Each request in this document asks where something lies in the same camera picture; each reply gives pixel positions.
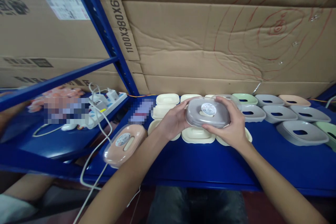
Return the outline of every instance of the green soap dish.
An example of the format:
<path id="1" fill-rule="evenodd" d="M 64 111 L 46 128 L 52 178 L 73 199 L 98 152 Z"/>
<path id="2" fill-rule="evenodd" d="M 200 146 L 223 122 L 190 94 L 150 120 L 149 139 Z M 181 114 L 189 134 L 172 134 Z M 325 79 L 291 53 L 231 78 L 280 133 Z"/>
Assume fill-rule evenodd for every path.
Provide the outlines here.
<path id="1" fill-rule="evenodd" d="M 321 121 L 314 122 L 313 124 L 328 135 L 329 142 L 325 144 L 329 145 L 336 152 L 336 125 Z"/>
<path id="2" fill-rule="evenodd" d="M 233 96 L 237 97 L 240 103 L 242 104 L 253 104 L 257 105 L 258 100 L 253 95 L 250 94 L 232 94 Z"/>

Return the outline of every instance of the floor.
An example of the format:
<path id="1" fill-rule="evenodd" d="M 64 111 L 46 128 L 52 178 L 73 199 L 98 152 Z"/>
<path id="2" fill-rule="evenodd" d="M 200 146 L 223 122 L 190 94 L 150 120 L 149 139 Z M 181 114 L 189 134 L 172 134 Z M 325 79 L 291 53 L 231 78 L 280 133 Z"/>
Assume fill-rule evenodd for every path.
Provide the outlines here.
<path id="1" fill-rule="evenodd" d="M 130 206 L 124 210 L 116 224 L 145 224 L 154 188 L 141 190 Z M 273 205 L 263 192 L 243 192 L 249 224 L 285 224 Z M 308 198 L 313 206 L 330 222 L 336 223 L 336 198 Z M 72 224 L 79 209 L 64 212 L 43 219 L 27 222 L 27 224 Z"/>

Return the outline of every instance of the hand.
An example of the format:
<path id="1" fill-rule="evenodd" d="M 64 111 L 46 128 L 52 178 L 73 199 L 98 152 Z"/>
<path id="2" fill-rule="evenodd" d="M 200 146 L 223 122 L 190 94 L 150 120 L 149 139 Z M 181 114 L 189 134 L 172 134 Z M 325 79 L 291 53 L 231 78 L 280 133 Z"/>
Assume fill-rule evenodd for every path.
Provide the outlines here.
<path id="1" fill-rule="evenodd" d="M 209 124 L 203 124 L 202 127 L 210 133 L 219 136 L 227 144 L 239 151 L 240 148 L 249 143 L 245 134 L 245 116 L 233 101 L 219 96 L 215 100 L 226 106 L 230 113 L 231 123 L 225 128 L 215 128 Z"/>
<path id="2" fill-rule="evenodd" d="M 180 134 L 182 130 L 191 127 L 191 125 L 187 123 L 185 115 L 185 107 L 189 103 L 190 99 L 187 99 L 170 109 L 159 125 L 155 128 L 159 130 L 168 141 Z"/>
<path id="3" fill-rule="evenodd" d="M 12 92 L 4 92 L 0 94 L 0 97 L 8 95 Z M 28 106 L 30 104 L 30 101 L 25 101 L 20 104 L 17 104 L 11 108 L 8 108 L 4 111 L 0 112 L 0 119 L 2 122 L 8 122 L 11 120 L 14 116 L 16 116 L 21 110 L 24 109 L 24 107 Z"/>

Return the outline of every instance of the round sticker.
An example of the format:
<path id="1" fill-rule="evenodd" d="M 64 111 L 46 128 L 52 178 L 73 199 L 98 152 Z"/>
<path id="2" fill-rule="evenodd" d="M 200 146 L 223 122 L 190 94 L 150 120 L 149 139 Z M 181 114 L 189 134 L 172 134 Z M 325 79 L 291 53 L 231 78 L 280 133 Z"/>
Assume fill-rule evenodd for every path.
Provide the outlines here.
<path id="1" fill-rule="evenodd" d="M 116 146 L 122 146 L 125 143 L 127 143 L 130 138 L 131 138 L 130 133 L 124 133 L 120 137 L 118 137 L 118 139 L 115 141 L 116 142 L 115 145 Z"/>
<path id="2" fill-rule="evenodd" d="M 203 111 L 204 114 L 207 114 L 208 116 L 212 116 L 214 114 L 216 114 L 217 110 L 216 107 L 214 105 L 212 105 L 211 103 L 203 103 L 201 106 L 201 109 Z"/>

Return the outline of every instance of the dark pants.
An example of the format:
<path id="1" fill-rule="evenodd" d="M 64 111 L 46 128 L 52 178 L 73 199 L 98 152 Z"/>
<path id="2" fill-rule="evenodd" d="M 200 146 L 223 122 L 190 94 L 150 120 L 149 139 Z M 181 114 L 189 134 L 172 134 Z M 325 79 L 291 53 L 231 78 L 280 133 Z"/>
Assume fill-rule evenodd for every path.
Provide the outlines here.
<path id="1" fill-rule="evenodd" d="M 148 224 L 245 224 L 247 215 L 239 191 L 156 187 Z"/>

